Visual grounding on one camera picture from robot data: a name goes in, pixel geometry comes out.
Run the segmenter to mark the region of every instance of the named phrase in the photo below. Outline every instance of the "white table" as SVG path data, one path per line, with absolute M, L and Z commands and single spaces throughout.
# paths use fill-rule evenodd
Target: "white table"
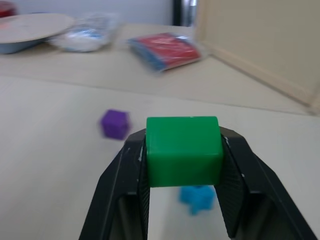
M 148 116 L 217 116 L 278 174 L 320 236 L 317 117 L 16 77 L 0 78 L 0 102 L 3 240 L 79 237 L 98 179 L 123 144 L 102 138 L 97 128 L 109 108 L 131 112 L 132 132 Z M 217 205 L 189 217 L 176 188 L 151 190 L 150 240 L 201 236 L 228 239 Z
M 127 25 L 120 39 L 168 29 L 190 31 Z M 132 132 L 149 116 L 217 116 L 278 174 L 320 237 L 319 118 L 214 58 L 154 76 L 120 40 L 114 48 L 42 45 L 0 56 L 1 240 L 78 239 L 98 179 L 123 145 L 97 128 L 110 108 L 130 112 Z M 151 190 L 150 240 L 228 239 L 218 205 L 190 217 L 177 191 Z
M 43 44 L 17 54 L 0 55 L 0 75 L 306 114 L 300 104 L 213 57 L 163 75 L 150 72 L 128 50 L 126 40 L 163 32 L 193 36 L 190 27 L 127 24 L 115 43 L 102 51 L 60 52 Z

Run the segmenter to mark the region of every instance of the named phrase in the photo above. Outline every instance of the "white plastic bag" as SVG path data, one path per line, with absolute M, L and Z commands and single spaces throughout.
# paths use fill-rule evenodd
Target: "white plastic bag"
M 67 31 L 51 37 L 50 44 L 68 52 L 92 52 L 109 44 L 120 26 L 114 13 L 87 13 Z

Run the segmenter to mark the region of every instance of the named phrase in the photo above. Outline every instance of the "black object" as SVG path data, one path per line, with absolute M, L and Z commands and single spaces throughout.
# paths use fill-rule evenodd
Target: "black object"
M 236 132 L 220 128 L 224 161 L 215 186 L 236 240 L 316 240 L 276 174 Z M 96 187 L 80 240 L 147 240 L 150 187 L 145 130 L 129 136 Z
M 172 25 L 182 26 L 182 0 L 172 0 Z

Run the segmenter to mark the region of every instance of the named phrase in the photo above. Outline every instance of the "purple cube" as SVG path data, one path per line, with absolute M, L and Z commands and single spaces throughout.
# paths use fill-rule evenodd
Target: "purple cube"
M 106 137 L 123 140 L 130 129 L 129 113 L 110 109 L 102 117 L 100 123 Z

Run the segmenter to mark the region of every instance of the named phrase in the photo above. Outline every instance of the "red and blue package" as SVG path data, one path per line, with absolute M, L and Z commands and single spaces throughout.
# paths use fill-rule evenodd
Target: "red and blue package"
M 203 58 L 202 53 L 188 37 L 170 32 L 131 38 L 128 44 L 159 72 Z

